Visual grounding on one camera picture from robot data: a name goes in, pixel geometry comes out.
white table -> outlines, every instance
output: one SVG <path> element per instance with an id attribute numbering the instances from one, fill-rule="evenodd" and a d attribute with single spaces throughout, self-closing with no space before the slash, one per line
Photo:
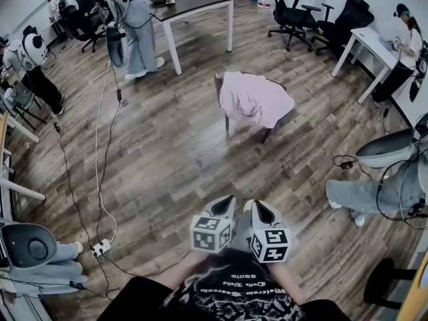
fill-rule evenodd
<path id="1" fill-rule="evenodd" d="M 163 30 L 167 37 L 169 52 L 174 63 L 174 69 L 177 75 L 181 75 L 181 66 L 177 48 L 175 46 L 171 23 L 180 19 L 186 19 L 196 13 L 226 7 L 226 50 L 232 51 L 233 46 L 233 0 L 177 0 L 174 5 L 167 5 L 153 9 L 153 17 L 158 19 L 163 26 Z"/>
<path id="2" fill-rule="evenodd" d="M 352 36 L 348 42 L 348 45 L 345 48 L 345 51 L 342 54 L 342 57 L 339 59 L 339 62 L 337 63 L 335 69 L 332 72 L 332 76 L 336 77 L 337 73 L 345 62 L 345 59 L 348 57 L 348 54 L 351 51 L 356 40 L 358 40 L 359 45 L 358 49 L 356 50 L 355 56 L 351 61 L 351 64 L 355 63 L 362 49 L 365 47 L 374 57 L 376 57 L 384 65 L 384 68 L 382 69 L 380 74 L 374 79 L 370 87 L 368 87 L 364 94 L 358 99 L 358 103 L 360 104 L 373 91 L 373 89 L 381 81 L 381 79 L 383 79 L 387 72 L 395 68 L 398 59 L 391 51 L 389 51 L 385 46 L 380 43 L 379 34 L 371 27 L 353 29 L 351 30 L 351 32 Z"/>

black stool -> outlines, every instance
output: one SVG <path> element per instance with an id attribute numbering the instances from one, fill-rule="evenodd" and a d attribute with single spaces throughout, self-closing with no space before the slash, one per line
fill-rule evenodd
<path id="1" fill-rule="evenodd" d="M 394 261 L 391 258 L 381 260 L 368 278 L 366 288 L 364 289 L 364 302 L 399 310 L 401 303 L 388 301 L 383 297 L 393 280 L 411 281 L 415 277 L 415 274 L 416 270 L 396 269 Z"/>

wooden floor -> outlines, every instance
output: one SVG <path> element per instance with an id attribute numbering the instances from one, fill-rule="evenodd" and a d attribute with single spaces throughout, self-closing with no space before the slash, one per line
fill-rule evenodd
<path id="1" fill-rule="evenodd" d="M 333 78 L 332 54 L 315 56 L 298 40 L 287 52 L 285 38 L 267 37 L 267 29 L 277 25 L 258 14 L 250 0 L 235 2 L 233 51 L 226 53 L 225 18 L 220 9 L 173 24 L 183 75 L 175 74 L 159 25 L 157 53 L 167 64 L 134 83 L 124 82 L 124 70 L 118 72 L 124 100 L 102 186 L 106 208 L 118 220 L 108 257 L 135 274 L 155 273 L 188 252 L 191 217 L 206 202 L 234 194 L 240 212 L 246 200 L 263 199 L 275 205 L 292 228 L 296 245 L 288 265 L 307 296 L 334 300 L 352 320 L 368 320 L 375 312 L 362 301 L 369 273 L 384 257 L 405 267 L 420 236 L 379 216 L 368 217 L 359 229 L 346 209 L 331 209 L 324 196 L 326 179 L 367 179 L 357 168 L 334 167 L 332 157 L 354 154 L 385 133 L 383 110 L 369 100 L 356 102 L 371 80 L 350 64 Z M 108 56 L 104 41 L 93 54 L 82 54 L 81 46 L 71 41 L 62 53 L 57 48 L 58 61 L 48 76 L 66 95 L 66 112 L 58 122 L 71 184 L 94 244 L 99 213 L 95 125 Z M 296 101 L 263 146 L 263 130 L 257 126 L 231 121 L 226 133 L 213 82 L 213 74 L 224 70 L 265 75 L 287 86 Z M 100 168 L 117 105 L 110 72 L 100 119 Z M 386 125 L 405 127 L 393 110 Z M 39 205 L 20 196 L 17 217 L 46 226 L 58 241 L 82 241 L 85 252 L 79 261 L 88 287 L 103 294 L 106 282 L 72 204 L 60 138 L 50 122 L 38 124 L 36 133 L 39 144 L 27 144 L 14 132 L 8 147 L 14 152 L 16 182 L 45 193 L 47 199 Z M 109 239 L 113 223 L 102 216 L 100 237 Z M 107 261 L 102 265 L 110 288 L 121 288 L 129 280 Z M 89 292 L 46 301 L 57 320 L 95 320 L 109 303 Z"/>

white cube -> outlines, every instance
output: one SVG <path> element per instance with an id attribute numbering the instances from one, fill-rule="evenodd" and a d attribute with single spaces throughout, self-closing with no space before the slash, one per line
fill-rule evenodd
<path id="1" fill-rule="evenodd" d="M 291 248 L 291 232 L 286 228 L 253 229 L 250 248 L 259 263 L 285 261 Z"/>
<path id="2" fill-rule="evenodd" d="M 195 215 L 190 226 L 192 249 L 219 253 L 232 238 L 233 221 Z"/>

pink cloth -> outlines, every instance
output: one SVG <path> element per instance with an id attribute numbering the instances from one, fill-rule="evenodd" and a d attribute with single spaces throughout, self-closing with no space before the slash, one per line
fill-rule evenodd
<path id="1" fill-rule="evenodd" d="M 276 122 L 294 107 L 294 100 L 276 83 L 264 76 L 225 72 L 220 106 L 235 120 L 250 120 L 274 128 Z"/>

